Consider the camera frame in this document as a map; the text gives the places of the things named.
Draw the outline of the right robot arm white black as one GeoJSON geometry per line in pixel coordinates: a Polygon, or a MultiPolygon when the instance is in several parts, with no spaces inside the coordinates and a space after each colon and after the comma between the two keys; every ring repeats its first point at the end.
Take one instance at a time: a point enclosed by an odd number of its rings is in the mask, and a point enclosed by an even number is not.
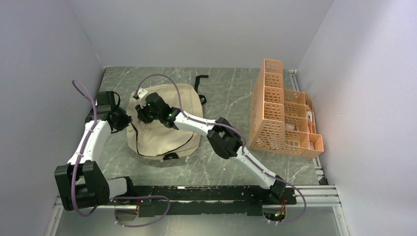
{"type": "Polygon", "coordinates": [[[155,120],[167,128],[190,131],[206,137],[214,152],[223,159],[231,159],[244,167],[265,189],[266,199],[276,204],[284,197],[286,183],[256,159],[245,146],[242,135],[225,118],[205,119],[191,115],[181,108],[169,106],[156,92],[145,89],[135,92],[133,98],[138,119],[143,123],[155,120]]]}

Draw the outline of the beige canvas backpack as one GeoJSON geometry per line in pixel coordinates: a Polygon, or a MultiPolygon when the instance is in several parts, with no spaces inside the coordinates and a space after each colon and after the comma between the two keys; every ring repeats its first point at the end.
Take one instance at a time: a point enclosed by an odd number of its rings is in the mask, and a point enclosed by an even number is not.
{"type": "MultiPolygon", "coordinates": [[[[198,86],[200,79],[207,77],[208,75],[196,76],[193,86],[177,84],[179,94],[173,84],[161,84],[145,88],[145,90],[148,94],[156,92],[171,107],[179,108],[181,105],[185,112],[202,117],[203,105],[207,100],[203,95],[198,94],[198,86]]],[[[132,122],[126,132],[129,148],[139,156],[161,162],[186,157],[197,150],[201,135],[191,131],[167,128],[158,120],[148,124],[141,121],[135,110],[140,100],[135,99],[134,95],[134,92],[130,94],[126,110],[127,114],[132,117],[132,122]]]]}

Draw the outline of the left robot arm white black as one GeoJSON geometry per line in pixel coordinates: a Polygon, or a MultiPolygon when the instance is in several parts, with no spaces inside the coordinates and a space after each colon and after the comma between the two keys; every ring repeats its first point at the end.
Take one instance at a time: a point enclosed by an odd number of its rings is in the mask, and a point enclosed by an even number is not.
{"type": "Polygon", "coordinates": [[[96,95],[97,115],[90,112],[85,119],[85,131],[76,152],[65,165],[57,166],[55,180],[63,208],[73,211],[72,182],[83,177],[85,183],[75,185],[75,200],[79,209],[106,205],[116,197],[123,204],[134,202],[136,190],[130,177],[106,179],[99,168],[107,138],[126,128],[132,121],[120,107],[120,96],[114,91],[101,91],[96,95]]]}

